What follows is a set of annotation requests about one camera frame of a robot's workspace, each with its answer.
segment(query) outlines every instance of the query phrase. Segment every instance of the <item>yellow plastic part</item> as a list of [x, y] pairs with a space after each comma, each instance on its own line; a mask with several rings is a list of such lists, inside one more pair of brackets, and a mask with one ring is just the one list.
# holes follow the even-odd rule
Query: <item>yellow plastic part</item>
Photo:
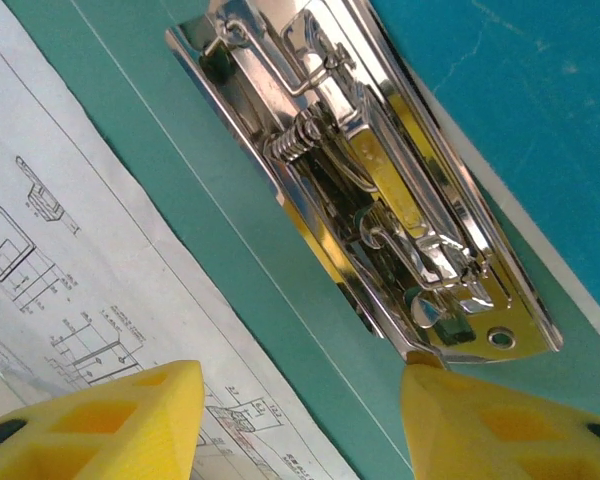
[[347, 266], [350, 265], [349, 261], [344, 257], [340, 247], [336, 245], [333, 237], [326, 231], [326, 229], [321, 229], [320, 232], [316, 232], [316, 236], [314, 237], [313, 233], [309, 230], [309, 227], [298, 212], [298, 209], [293, 206], [291, 202], [283, 202], [282, 207], [287, 212], [287, 215], [291, 217], [291, 221], [293, 222], [294, 226], [298, 229], [305, 242], [307, 242], [309, 245], [309, 248], [313, 254], [322, 264], [322, 268], [327, 271], [331, 279], [336, 284], [344, 283], [344, 279], [340, 272], [352, 269], [351, 267], [347, 268]]
[[0, 480], [186, 480], [203, 409], [200, 364], [178, 361], [16, 410]]
[[382, 198], [391, 207], [413, 238], [424, 236], [426, 228], [420, 209], [378, 137], [371, 130], [362, 130], [351, 139], [351, 145], [360, 164], [378, 187], [380, 195], [376, 194], [375, 198]]
[[586, 412], [420, 364], [405, 369], [402, 416], [416, 480], [600, 480], [587, 427], [600, 417]]

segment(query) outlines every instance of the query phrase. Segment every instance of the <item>line drawing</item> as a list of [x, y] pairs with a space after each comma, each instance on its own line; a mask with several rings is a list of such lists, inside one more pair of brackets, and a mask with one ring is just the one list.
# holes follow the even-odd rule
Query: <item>line drawing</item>
[[116, 331], [113, 341], [106, 339], [92, 323], [73, 330], [67, 336], [51, 341], [63, 363], [48, 359], [48, 363], [75, 390], [99, 385], [144, 370], [120, 340]]
[[16, 157], [16, 165], [31, 180], [32, 186], [27, 198], [33, 208], [46, 222], [61, 221], [73, 235], [76, 235], [80, 230], [80, 226], [71, 218], [35, 172], [31, 170], [31, 167], [19, 156]]
[[25, 311], [47, 291], [57, 292], [62, 271], [0, 206], [0, 288]]
[[0, 282], [20, 265], [36, 246], [0, 206]]
[[27, 364], [0, 340], [0, 371], [4, 370], [16, 370], [34, 376]]
[[246, 433], [256, 434], [259, 431], [283, 425], [264, 398], [258, 398], [231, 408], [208, 406], [207, 411], [266, 479], [280, 478], [245, 435]]
[[196, 447], [204, 447], [205, 445], [209, 445], [209, 440], [207, 440], [207, 435], [204, 429], [200, 429], [200, 433], [198, 434], [198, 441], [196, 442]]

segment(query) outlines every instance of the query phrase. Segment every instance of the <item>white paper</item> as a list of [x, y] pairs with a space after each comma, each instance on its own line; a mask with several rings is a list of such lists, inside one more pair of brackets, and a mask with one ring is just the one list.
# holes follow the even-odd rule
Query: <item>white paper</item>
[[0, 2], [0, 374], [32, 403], [183, 358], [192, 478], [356, 478]]

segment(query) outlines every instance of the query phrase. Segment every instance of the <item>teal surface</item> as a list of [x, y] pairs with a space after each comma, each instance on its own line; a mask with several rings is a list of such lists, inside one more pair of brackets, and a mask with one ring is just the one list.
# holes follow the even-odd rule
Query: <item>teal surface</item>
[[[165, 46], [166, 28], [206, 2], [6, 3], [361, 478], [411, 478], [400, 358], [366, 332]], [[600, 413], [600, 338], [513, 240], [567, 347], [463, 370]]]
[[600, 0], [371, 0], [600, 304]]

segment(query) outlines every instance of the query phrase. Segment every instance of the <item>lever arch file mechanism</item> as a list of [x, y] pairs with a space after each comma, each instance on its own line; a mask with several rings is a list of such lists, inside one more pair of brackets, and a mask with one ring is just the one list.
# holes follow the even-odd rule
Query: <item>lever arch file mechanism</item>
[[370, 331], [448, 362], [560, 349], [369, 4], [212, 0], [166, 37]]

